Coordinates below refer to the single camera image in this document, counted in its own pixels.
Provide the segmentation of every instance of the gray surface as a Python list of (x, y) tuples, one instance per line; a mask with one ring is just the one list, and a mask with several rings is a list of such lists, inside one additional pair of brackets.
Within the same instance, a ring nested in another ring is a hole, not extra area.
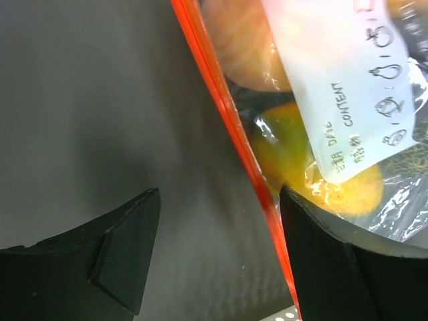
[(159, 187), (136, 320), (251, 321), (291, 305), (168, 0), (55, 2), (0, 1), (0, 246), (34, 244)]
[(424, 228), (415, 236), (406, 241), (406, 244), (422, 247), (428, 249), (428, 229)]
[(268, 316), (262, 321), (301, 321), (299, 319), (299, 313), (295, 306), (290, 306), (289, 308), (279, 311), (278, 313)]

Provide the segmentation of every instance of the clear plastic bag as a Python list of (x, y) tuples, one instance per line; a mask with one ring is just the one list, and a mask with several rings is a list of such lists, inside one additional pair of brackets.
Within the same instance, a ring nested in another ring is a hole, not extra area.
[(272, 192), (405, 241), (428, 221), (428, 1), (203, 0)]

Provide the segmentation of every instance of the orange fruit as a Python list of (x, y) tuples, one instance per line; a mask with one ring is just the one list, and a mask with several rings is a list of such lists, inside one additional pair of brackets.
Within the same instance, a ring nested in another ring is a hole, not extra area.
[[(395, 17), (410, 2), (388, 0), (387, 5)], [(427, 9), (428, 0), (416, 0), (413, 7)], [(260, 0), (204, 0), (202, 14), (219, 64), (230, 80), (260, 92), (292, 90)]]
[(263, 113), (250, 144), (269, 185), (289, 186), (317, 206), (343, 216), (370, 213), (380, 203), (383, 176), (378, 165), (342, 184), (325, 181), (309, 145), (296, 103)]

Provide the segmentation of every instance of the label sticker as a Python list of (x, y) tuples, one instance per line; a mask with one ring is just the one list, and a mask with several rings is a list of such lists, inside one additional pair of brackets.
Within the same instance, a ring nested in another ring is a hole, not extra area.
[(326, 181), (416, 144), (409, 54), (384, 0), (261, 2)]

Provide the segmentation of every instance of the black bracket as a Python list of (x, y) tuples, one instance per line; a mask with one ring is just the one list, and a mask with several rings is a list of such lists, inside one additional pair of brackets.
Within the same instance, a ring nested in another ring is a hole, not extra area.
[(427, 318), (428, 250), (370, 233), (286, 188), (280, 207), (304, 321)]
[(0, 319), (129, 321), (140, 312), (161, 200), (150, 189), (32, 247), (0, 251)]

